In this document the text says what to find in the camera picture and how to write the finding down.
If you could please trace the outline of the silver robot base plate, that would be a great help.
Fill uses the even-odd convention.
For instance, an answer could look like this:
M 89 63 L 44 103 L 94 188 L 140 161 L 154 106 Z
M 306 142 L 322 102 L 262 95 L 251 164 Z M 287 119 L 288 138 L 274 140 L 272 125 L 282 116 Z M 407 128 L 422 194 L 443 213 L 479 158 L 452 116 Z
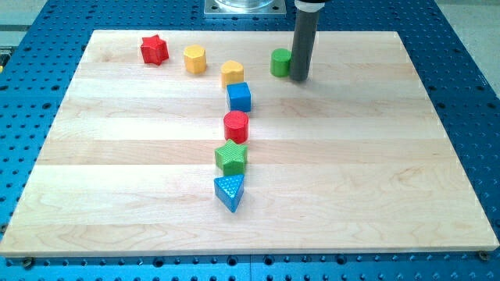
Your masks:
M 285 0 L 205 0 L 206 16 L 284 16 Z

